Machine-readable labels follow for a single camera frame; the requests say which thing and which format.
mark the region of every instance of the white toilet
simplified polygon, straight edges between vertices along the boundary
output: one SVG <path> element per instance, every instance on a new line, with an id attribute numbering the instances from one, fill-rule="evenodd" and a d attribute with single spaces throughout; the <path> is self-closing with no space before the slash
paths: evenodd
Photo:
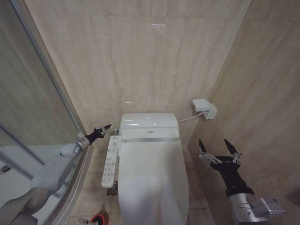
<path id="1" fill-rule="evenodd" d="M 185 225 L 188 180 L 173 113 L 126 113 L 120 125 L 119 202 L 126 225 Z"/>

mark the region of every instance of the marble wall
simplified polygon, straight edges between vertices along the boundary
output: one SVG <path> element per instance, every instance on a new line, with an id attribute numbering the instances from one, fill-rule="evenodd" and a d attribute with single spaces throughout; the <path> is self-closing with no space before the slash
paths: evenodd
<path id="1" fill-rule="evenodd" d="M 287 213 L 272 224 L 300 223 L 300 1 L 252 0 L 209 100 L 214 120 L 199 120 L 188 148 L 217 225 L 232 225 L 218 172 L 198 158 L 198 138 L 227 155 L 243 153 L 239 172 L 257 198 L 276 197 Z"/>
<path id="2" fill-rule="evenodd" d="M 129 112 L 192 116 L 191 100 L 209 96 L 250 0 L 25 2 L 91 132 Z M 184 144 L 195 123 L 180 125 Z"/>

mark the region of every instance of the cable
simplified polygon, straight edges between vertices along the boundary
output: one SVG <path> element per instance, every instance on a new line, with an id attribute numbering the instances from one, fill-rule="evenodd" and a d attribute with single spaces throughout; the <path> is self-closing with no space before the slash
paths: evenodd
<path id="1" fill-rule="evenodd" d="M 198 115 L 196 115 L 196 116 L 193 116 L 193 117 L 190 117 L 190 118 L 187 118 L 187 119 L 183 119 L 183 120 L 179 120 L 179 121 L 177 121 L 178 123 L 180 123 L 180 122 L 183 122 L 183 121 L 187 121 L 187 120 L 190 120 L 190 119 L 193 119 L 193 118 L 196 118 L 196 117 L 198 117 L 198 116 L 201 116 L 203 113 L 201 112 L 201 113 L 199 113 Z"/>

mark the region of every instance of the toilet seat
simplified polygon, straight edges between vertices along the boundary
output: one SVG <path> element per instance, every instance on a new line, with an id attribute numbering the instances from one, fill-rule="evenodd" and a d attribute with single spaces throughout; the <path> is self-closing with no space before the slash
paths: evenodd
<path id="1" fill-rule="evenodd" d="M 123 141 L 118 186 L 126 225 L 185 225 L 188 180 L 179 140 Z"/>

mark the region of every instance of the glass shower door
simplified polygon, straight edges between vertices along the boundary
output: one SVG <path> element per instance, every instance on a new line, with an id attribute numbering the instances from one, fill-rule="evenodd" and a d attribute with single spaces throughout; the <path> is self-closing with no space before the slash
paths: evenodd
<path id="1" fill-rule="evenodd" d="M 9 38 L 20 27 L 0 21 L 0 208 L 29 191 L 32 177 L 79 132 L 25 31 Z M 60 201 L 72 172 L 33 215 L 39 225 Z"/>

